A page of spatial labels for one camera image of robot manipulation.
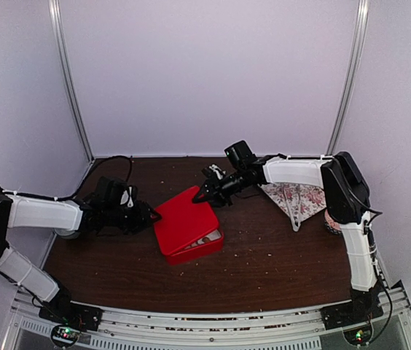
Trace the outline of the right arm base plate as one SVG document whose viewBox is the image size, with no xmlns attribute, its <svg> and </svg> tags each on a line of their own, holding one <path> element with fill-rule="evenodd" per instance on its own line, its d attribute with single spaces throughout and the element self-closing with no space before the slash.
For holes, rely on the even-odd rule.
<svg viewBox="0 0 411 350">
<path fill-rule="evenodd" d="M 380 306 L 356 313 L 352 302 L 325 306 L 320 312 L 325 330 L 340 328 L 344 340 L 357 348 L 368 346 L 375 339 L 372 321 L 384 314 Z"/>
</svg>

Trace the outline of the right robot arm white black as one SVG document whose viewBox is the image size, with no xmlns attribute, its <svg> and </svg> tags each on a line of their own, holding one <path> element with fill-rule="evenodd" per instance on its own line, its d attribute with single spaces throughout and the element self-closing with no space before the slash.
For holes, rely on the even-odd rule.
<svg viewBox="0 0 411 350">
<path fill-rule="evenodd" d="M 205 181 L 193 203 L 232 205 L 232 197 L 259 186 L 290 217 L 294 230 L 301 221 L 323 211 L 330 232 L 342 236 L 351 270 L 351 299 L 323 309 L 327 319 L 344 316 L 360 322 L 377 313 L 382 289 L 377 272 L 377 249 L 372 221 L 379 211 L 369 202 L 370 190 L 349 152 L 336 155 L 256 156 L 241 140 L 224 151 L 234 172 L 218 165 L 203 169 Z"/>
</svg>

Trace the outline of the front aluminium rail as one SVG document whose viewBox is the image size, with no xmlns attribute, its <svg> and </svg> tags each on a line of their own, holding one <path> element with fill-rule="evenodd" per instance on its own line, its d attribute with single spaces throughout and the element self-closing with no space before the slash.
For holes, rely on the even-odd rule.
<svg viewBox="0 0 411 350">
<path fill-rule="evenodd" d="M 97 331 L 82 333 L 69 349 L 411 349 L 411 305 L 400 287 L 391 289 L 390 303 L 379 295 L 384 314 L 372 321 L 329 330 L 321 309 L 341 303 L 236 314 L 185 314 L 135 311 L 95 306 L 102 310 Z M 54 324 L 40 319 L 26 292 L 17 292 L 0 349 L 58 349 L 50 340 Z M 375 342 L 352 346 L 354 327 L 373 326 Z"/>
</svg>

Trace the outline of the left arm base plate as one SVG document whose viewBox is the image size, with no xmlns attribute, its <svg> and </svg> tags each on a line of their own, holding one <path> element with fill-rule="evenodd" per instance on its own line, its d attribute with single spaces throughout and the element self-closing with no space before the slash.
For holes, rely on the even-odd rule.
<svg viewBox="0 0 411 350">
<path fill-rule="evenodd" d="M 97 331 L 103 311 L 93 306 L 70 303 L 65 314 L 49 306 L 41 306 L 39 317 L 54 322 L 50 331 L 50 340 L 60 349 L 67 349 L 76 344 L 83 333 Z"/>
</svg>

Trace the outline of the aluminium frame post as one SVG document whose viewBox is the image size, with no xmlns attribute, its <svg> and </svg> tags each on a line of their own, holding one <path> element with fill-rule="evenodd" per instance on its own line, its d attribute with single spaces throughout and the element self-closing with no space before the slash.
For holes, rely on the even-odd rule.
<svg viewBox="0 0 411 350">
<path fill-rule="evenodd" d="M 355 26 L 353 30 L 353 39 L 351 45 L 351 53 L 348 60 L 348 67 L 345 75 L 345 82 L 342 89 L 340 103 L 337 109 L 337 115 L 332 129 L 332 134 L 326 149 L 326 153 L 333 155 L 336 150 L 338 141 L 340 140 L 343 131 L 343 124 L 348 113 L 348 107 L 353 94 L 356 75 L 361 62 L 361 56 L 364 49 L 365 38 L 367 34 L 367 26 L 369 21 L 369 0 L 359 0 Z"/>
<path fill-rule="evenodd" d="M 58 49 L 60 67 L 63 74 L 64 89 L 70 106 L 71 116 L 74 120 L 77 135 L 82 144 L 85 157 L 87 158 L 88 162 L 92 162 L 94 160 L 94 155 L 90 146 L 84 122 L 82 120 L 74 80 L 71 74 L 68 50 L 66 47 L 66 40 L 64 35 L 63 21 L 61 17 L 60 1 L 49 0 L 48 4 L 52 29 L 55 35 L 55 41 Z"/>
</svg>

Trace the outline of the metal serving tongs white handle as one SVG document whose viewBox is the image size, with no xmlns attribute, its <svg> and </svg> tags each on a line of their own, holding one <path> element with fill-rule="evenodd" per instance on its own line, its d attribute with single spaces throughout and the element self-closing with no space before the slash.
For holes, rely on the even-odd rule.
<svg viewBox="0 0 411 350">
<path fill-rule="evenodd" d="M 301 228 L 301 185 L 283 183 L 283 199 L 294 232 Z"/>
</svg>

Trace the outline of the pale green ceramic bowl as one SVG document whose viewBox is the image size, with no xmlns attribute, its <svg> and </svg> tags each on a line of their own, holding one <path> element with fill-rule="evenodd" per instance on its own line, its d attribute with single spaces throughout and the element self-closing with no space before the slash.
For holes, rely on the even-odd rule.
<svg viewBox="0 0 411 350">
<path fill-rule="evenodd" d="M 58 229 L 58 228 L 55 228 L 53 232 L 56 234 L 57 237 L 60 237 L 66 240 L 76 239 L 79 237 L 79 234 L 80 234 L 80 232 L 75 231 L 75 230 L 64 230 L 64 229 Z"/>
</svg>

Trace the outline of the red patterned small bowl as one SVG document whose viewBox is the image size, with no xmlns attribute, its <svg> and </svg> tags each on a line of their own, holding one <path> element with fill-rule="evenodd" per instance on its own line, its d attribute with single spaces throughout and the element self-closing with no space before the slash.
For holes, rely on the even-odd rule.
<svg viewBox="0 0 411 350">
<path fill-rule="evenodd" d="M 339 223 L 334 221 L 327 209 L 324 212 L 324 227 L 333 235 L 341 236 L 343 234 Z"/>
</svg>

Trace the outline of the red tin lid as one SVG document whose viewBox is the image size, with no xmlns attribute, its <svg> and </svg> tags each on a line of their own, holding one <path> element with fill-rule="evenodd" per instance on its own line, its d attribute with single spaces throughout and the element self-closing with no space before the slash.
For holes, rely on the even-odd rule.
<svg viewBox="0 0 411 350">
<path fill-rule="evenodd" d="M 154 233 L 166 257 L 219 229 L 219 221 L 210 204 L 193 202 L 199 189 L 198 186 L 190 187 L 155 209 L 161 219 L 154 223 Z"/>
</svg>

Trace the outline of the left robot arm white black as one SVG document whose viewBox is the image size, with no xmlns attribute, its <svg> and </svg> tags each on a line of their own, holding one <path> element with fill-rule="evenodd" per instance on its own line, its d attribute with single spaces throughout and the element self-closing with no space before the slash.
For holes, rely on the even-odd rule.
<svg viewBox="0 0 411 350">
<path fill-rule="evenodd" d="M 7 241 L 12 228 L 49 228 L 64 239 L 98 233 L 106 227 L 138 233 L 160 221 L 138 189 L 114 177 L 101 177 L 83 199 L 44 197 L 6 191 L 0 186 L 0 274 L 28 290 L 62 324 L 77 317 L 70 292 Z"/>
</svg>

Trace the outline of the floral rectangular tray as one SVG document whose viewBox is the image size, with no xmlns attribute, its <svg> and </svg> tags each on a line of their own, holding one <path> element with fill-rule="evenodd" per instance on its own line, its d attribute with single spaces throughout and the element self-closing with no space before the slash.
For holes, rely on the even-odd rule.
<svg viewBox="0 0 411 350">
<path fill-rule="evenodd" d="M 326 208 L 324 191 L 309 184 L 277 183 L 260 186 L 297 227 Z"/>
</svg>

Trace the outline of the red square tin box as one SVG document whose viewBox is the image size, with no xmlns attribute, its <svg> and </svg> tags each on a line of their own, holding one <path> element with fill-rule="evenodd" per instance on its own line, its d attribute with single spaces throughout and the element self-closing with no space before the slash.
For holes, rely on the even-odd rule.
<svg viewBox="0 0 411 350">
<path fill-rule="evenodd" d="M 220 229 L 218 229 L 212 231 L 193 244 L 190 244 L 186 248 L 171 255 L 166 255 L 165 259 L 170 265 L 187 263 L 220 251 L 223 247 L 223 243 L 224 234 Z"/>
</svg>

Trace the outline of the right aluminium frame post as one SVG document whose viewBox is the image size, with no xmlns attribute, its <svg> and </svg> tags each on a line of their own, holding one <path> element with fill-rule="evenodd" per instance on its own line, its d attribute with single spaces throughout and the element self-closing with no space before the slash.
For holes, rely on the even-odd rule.
<svg viewBox="0 0 411 350">
<path fill-rule="evenodd" d="M 361 56 L 364 49 L 365 38 L 367 34 L 367 26 L 369 21 L 369 0 L 359 0 L 355 26 L 353 30 L 353 39 L 351 45 L 351 53 L 348 60 L 348 67 L 345 75 L 345 82 L 342 89 L 340 103 L 337 109 L 337 115 L 332 129 L 332 134 L 326 149 L 326 153 L 333 155 L 336 150 L 338 141 L 340 140 L 343 131 L 343 124 L 348 113 L 348 107 L 353 94 L 356 75 L 361 62 Z"/>
</svg>

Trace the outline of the left aluminium frame post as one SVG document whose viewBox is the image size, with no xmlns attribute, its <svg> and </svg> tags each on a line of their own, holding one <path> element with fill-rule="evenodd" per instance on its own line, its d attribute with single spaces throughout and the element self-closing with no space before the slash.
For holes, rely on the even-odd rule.
<svg viewBox="0 0 411 350">
<path fill-rule="evenodd" d="M 49 0 L 48 4 L 52 29 L 55 35 L 55 41 L 58 49 L 60 67 L 63 74 L 64 89 L 70 106 L 71 116 L 74 120 L 77 135 L 82 144 L 85 157 L 87 158 L 88 162 L 92 162 L 94 160 L 94 155 L 90 146 L 84 122 L 82 120 L 74 80 L 71 74 L 68 50 L 66 47 L 66 40 L 64 35 L 63 21 L 61 17 L 60 1 Z"/>
</svg>

